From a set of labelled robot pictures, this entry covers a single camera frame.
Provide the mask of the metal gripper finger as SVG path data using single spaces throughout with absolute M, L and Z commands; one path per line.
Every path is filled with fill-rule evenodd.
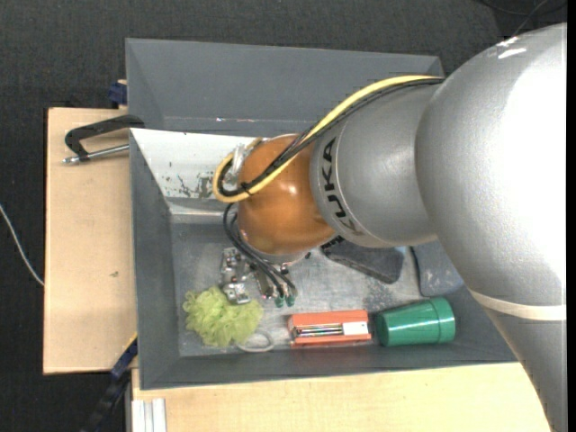
M 246 257 L 234 247 L 224 248 L 220 258 L 220 279 L 223 283 L 241 283 L 248 278 Z
M 243 283 L 225 283 L 223 293 L 228 301 L 235 305 L 249 304 L 252 301 Z

